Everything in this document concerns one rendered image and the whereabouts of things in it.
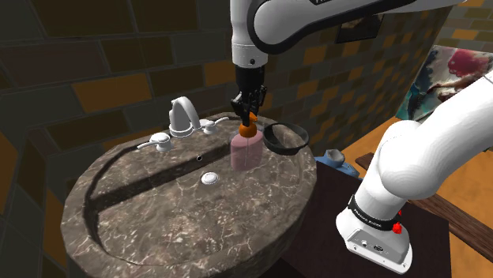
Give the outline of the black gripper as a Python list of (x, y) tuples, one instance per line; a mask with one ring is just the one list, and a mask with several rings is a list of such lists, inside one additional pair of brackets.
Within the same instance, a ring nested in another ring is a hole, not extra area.
[(267, 87), (264, 84), (265, 67), (243, 68), (235, 67), (235, 81), (239, 87), (238, 95), (231, 99), (231, 106), (238, 115), (242, 124), (250, 123), (250, 111), (258, 115), (260, 107), (263, 105)]

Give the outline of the pink bottle with orange cap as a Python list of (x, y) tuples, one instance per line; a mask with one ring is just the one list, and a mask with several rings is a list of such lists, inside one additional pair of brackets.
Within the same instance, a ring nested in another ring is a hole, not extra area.
[(251, 112), (249, 126), (241, 124), (230, 137), (231, 167), (235, 171), (248, 171), (262, 160), (263, 129), (256, 125), (257, 120)]

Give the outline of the black round bowl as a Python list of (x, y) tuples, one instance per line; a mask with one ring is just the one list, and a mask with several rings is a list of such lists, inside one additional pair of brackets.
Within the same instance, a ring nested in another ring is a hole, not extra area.
[[(282, 125), (289, 128), (292, 132), (296, 133), (303, 139), (303, 144), (300, 146), (287, 148), (284, 147), (280, 141), (276, 138), (273, 127), (276, 125)], [(310, 141), (309, 133), (302, 127), (297, 126), (288, 122), (275, 122), (273, 124), (269, 124), (263, 130), (263, 141), (265, 146), (272, 152), (282, 155), (282, 156), (294, 156), (300, 149), (308, 146)]]

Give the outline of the white faucet spout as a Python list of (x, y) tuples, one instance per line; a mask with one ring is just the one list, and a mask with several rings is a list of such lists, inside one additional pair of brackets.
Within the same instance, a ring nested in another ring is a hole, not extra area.
[(185, 96), (171, 101), (169, 131), (173, 137), (188, 137), (201, 128), (200, 118), (192, 102)]

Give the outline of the blue and grey object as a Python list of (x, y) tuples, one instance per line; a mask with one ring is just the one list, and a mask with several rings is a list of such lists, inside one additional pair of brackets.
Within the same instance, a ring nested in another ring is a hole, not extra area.
[(350, 163), (345, 161), (344, 154), (338, 149), (327, 149), (323, 156), (316, 156), (314, 160), (341, 171), (346, 175), (359, 178), (359, 172)]

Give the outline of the brown marble sink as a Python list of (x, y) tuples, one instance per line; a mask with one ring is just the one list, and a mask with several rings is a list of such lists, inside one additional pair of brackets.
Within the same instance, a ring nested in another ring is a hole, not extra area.
[[(294, 156), (264, 149), (248, 171), (231, 167), (240, 120), (214, 116), (213, 135), (172, 138), (159, 152), (147, 137), (116, 145), (77, 180), (61, 232), (69, 256), (92, 278), (258, 278), (288, 249), (317, 180), (309, 147)], [(273, 127), (287, 148), (303, 139)], [(217, 183), (201, 176), (215, 172)]]

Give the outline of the dark robot stand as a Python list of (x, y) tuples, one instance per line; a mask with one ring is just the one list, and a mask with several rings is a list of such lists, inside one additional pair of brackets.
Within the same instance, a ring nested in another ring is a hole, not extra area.
[(360, 180), (317, 164), (317, 182), (303, 223), (282, 258), (258, 278), (452, 278), (449, 222), (415, 205), (402, 209), (413, 257), (399, 275), (345, 247), (336, 217)]

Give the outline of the dark framed wall picture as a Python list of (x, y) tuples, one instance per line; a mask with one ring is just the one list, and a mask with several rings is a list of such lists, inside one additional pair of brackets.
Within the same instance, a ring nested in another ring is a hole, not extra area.
[(375, 38), (381, 28), (383, 17), (383, 14), (376, 14), (343, 23), (337, 32), (335, 43)]

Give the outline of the colourful wall painting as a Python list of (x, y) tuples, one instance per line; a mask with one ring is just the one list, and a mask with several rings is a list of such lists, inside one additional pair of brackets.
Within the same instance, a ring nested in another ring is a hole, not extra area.
[(396, 113), (423, 121), (447, 101), (493, 70), (493, 53), (434, 45)]

